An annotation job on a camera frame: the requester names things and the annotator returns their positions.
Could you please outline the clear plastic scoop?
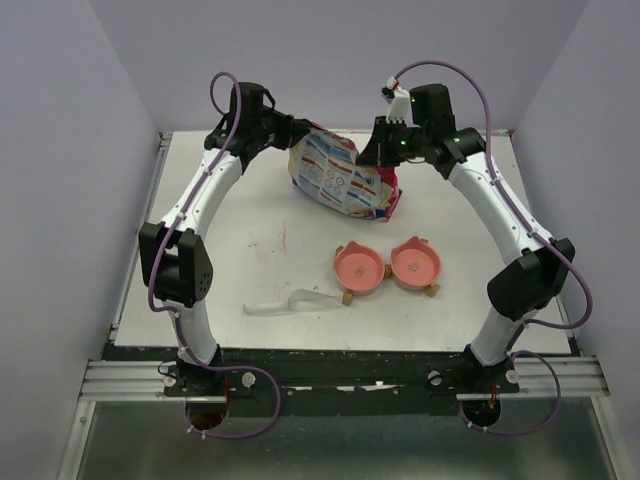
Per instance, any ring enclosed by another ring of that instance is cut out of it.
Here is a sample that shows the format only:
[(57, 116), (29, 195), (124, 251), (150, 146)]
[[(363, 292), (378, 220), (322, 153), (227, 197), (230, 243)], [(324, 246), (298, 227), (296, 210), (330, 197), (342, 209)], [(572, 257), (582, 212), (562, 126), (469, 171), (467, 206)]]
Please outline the clear plastic scoop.
[(313, 290), (298, 289), (287, 299), (275, 302), (245, 304), (244, 314), (254, 317), (273, 317), (296, 313), (314, 313), (342, 308), (338, 296), (326, 295)]

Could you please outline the pink left pet bowl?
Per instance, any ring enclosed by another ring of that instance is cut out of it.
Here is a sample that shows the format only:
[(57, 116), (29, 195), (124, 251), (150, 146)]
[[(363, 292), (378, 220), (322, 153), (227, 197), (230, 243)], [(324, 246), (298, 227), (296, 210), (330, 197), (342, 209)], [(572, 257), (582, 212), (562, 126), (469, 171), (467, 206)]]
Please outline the pink left pet bowl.
[(336, 250), (333, 271), (344, 291), (364, 296), (385, 279), (386, 264), (372, 248), (350, 241)]

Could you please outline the pink right pet bowl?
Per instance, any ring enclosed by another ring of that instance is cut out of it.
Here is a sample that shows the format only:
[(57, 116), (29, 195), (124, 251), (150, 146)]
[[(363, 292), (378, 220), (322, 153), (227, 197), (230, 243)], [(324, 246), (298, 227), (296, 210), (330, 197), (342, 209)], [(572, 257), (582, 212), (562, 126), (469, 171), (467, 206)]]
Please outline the pink right pet bowl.
[(440, 290), (437, 280), (442, 263), (426, 239), (413, 236), (391, 250), (391, 275), (396, 284), (411, 291), (434, 297)]

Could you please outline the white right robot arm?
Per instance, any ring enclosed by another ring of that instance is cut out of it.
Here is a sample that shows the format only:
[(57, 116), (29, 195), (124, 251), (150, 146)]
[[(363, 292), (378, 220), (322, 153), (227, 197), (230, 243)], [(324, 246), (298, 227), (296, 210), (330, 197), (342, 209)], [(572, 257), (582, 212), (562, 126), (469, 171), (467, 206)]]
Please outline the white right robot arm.
[(388, 110), (375, 118), (357, 165), (387, 168), (424, 160), (469, 202), (505, 264), (487, 285), (491, 308), (466, 348), (473, 359), (459, 370), (467, 389), (483, 391), (496, 380), (494, 366), (505, 361), (526, 321), (560, 293), (575, 247), (530, 215), (499, 174), (488, 141), (474, 128), (457, 127), (445, 85), (406, 90), (390, 78), (381, 94)]

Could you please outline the pink pet bowl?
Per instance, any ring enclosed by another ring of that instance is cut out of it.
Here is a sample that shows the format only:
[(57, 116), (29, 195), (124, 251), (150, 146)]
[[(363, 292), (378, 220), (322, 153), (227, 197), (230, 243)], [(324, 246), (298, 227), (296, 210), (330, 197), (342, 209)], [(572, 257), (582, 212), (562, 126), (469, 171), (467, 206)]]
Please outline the pink pet bowl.
[(396, 284), (411, 291), (434, 297), (440, 290), (437, 280), (442, 263), (426, 239), (413, 236), (391, 250), (391, 275)]
[(333, 271), (344, 291), (364, 296), (385, 279), (386, 264), (372, 248), (350, 241), (336, 250)]

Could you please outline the pet food bag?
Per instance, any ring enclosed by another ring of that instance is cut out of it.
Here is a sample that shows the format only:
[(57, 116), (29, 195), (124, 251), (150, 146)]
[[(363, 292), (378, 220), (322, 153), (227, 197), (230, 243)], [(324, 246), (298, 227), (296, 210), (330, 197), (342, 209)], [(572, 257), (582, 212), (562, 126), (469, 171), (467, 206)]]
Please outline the pet food bag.
[(289, 149), (292, 183), (319, 204), (364, 220), (391, 218), (402, 190), (392, 167), (363, 167), (349, 138), (314, 124)]

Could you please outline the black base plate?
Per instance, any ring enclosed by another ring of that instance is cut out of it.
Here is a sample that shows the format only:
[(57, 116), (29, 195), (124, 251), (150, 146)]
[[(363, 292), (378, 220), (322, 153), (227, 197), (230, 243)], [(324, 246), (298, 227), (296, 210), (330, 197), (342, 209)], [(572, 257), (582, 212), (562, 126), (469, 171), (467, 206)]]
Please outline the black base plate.
[(108, 346), (103, 360), (144, 363), (160, 377), (157, 398), (192, 413), (233, 417), (452, 415), (457, 398), (516, 393), (512, 361), (480, 367), (460, 352), (223, 348), (213, 371), (186, 364), (173, 348)]

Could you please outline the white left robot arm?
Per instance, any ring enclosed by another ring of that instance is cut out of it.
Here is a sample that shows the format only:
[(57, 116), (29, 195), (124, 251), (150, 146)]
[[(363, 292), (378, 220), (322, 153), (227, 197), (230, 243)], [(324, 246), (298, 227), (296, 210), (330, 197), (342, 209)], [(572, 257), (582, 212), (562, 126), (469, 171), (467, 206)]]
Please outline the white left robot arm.
[(278, 111), (268, 89), (237, 82), (229, 109), (205, 137), (195, 174), (174, 206), (138, 232), (147, 302), (167, 313), (174, 326), (179, 358), (192, 366), (187, 382), (201, 395), (214, 393), (222, 380), (212, 364), (218, 344), (211, 332), (205, 298), (213, 265), (205, 246), (210, 224), (227, 193), (263, 150), (287, 150), (308, 134), (311, 121)]

